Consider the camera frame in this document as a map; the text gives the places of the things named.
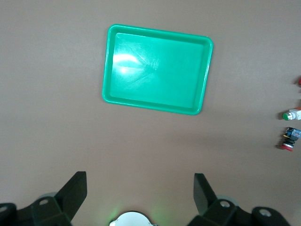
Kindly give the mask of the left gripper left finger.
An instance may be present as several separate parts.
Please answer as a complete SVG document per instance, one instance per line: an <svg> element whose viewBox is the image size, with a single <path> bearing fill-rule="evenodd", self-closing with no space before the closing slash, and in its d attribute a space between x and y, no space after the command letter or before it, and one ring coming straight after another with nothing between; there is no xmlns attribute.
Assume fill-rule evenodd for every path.
<svg viewBox="0 0 301 226"><path fill-rule="evenodd" d="M14 203L0 204L2 226L70 226L87 197L87 174L76 172L54 195L44 195L29 206L17 209Z"/></svg>

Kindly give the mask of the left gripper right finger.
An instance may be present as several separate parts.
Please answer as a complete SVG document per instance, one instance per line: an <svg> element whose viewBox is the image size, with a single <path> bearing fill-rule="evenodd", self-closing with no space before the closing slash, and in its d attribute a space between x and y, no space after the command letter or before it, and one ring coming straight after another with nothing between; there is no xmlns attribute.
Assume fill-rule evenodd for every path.
<svg viewBox="0 0 301 226"><path fill-rule="evenodd" d="M190 226L289 226L281 213L268 207L255 207L248 213L227 199L216 196L205 175L194 174L193 197L198 215Z"/></svg>

